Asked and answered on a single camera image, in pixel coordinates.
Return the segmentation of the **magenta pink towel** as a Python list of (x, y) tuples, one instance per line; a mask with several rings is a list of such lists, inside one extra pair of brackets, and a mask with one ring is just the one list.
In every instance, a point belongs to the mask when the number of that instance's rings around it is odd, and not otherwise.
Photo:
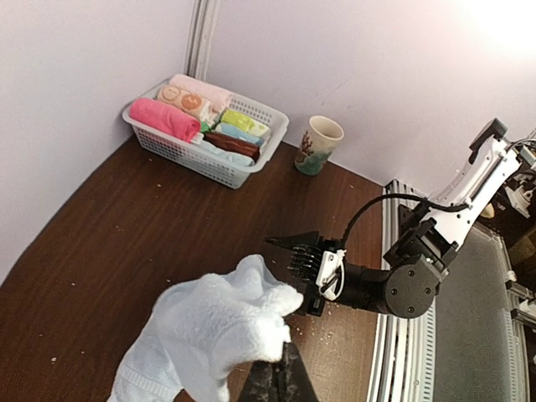
[(129, 117), (184, 142), (191, 142), (201, 131), (194, 117), (158, 100), (139, 98), (130, 106)]

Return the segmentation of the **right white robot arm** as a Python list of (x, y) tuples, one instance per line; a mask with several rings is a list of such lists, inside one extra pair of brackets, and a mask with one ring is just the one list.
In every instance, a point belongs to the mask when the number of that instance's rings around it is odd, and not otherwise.
[[(434, 200), (386, 193), (362, 206), (339, 239), (317, 231), (266, 238), (291, 252), (288, 269), (306, 286), (302, 310), (321, 316), (325, 303), (335, 302), (406, 319), (427, 312), (478, 216), (528, 154), (523, 140), (510, 142), (506, 133), (498, 119), (489, 121), (470, 145), (464, 168)], [(347, 243), (355, 224), (374, 205), (389, 200), (415, 206), (399, 207), (398, 239), (383, 256), (388, 269), (349, 263)]]

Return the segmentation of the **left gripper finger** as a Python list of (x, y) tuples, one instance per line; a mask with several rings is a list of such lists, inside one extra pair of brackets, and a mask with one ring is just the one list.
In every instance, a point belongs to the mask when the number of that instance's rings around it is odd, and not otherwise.
[(253, 362), (238, 401), (318, 402), (296, 344), (284, 343), (279, 362)]

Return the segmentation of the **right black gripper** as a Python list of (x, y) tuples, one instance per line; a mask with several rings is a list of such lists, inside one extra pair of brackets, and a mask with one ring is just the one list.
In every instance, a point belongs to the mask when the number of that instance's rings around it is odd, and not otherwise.
[(301, 315), (320, 317), (327, 303), (381, 313), (389, 271), (347, 262), (338, 240), (326, 240), (318, 230), (271, 236), (264, 242), (291, 250), (288, 270), (306, 286)]

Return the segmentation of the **white plastic basket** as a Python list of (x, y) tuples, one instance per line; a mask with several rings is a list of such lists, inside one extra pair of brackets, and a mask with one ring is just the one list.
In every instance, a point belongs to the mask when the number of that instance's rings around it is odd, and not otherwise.
[[(170, 85), (168, 83), (170, 79), (164, 80), (135, 100), (139, 98), (156, 100), (158, 91), (163, 86)], [(129, 111), (132, 102), (123, 110), (122, 118), (126, 123), (131, 125), (142, 148), (234, 189), (240, 188), (252, 173), (259, 172), (270, 161), (286, 134), (289, 124), (289, 119), (283, 112), (256, 100), (233, 93), (233, 100), (230, 106), (221, 112), (216, 111), (218, 116), (212, 124), (200, 121), (200, 133), (191, 142), (184, 142), (131, 119), (129, 117)], [(242, 131), (223, 133), (221, 131), (220, 119), (227, 109), (242, 112), (257, 121), (265, 123), (271, 129), (270, 137), (266, 141), (262, 141)], [(227, 136), (259, 146), (260, 157), (258, 161), (251, 167), (241, 167), (206, 152), (199, 146), (199, 143), (204, 140), (204, 133), (210, 131), (223, 133)]]

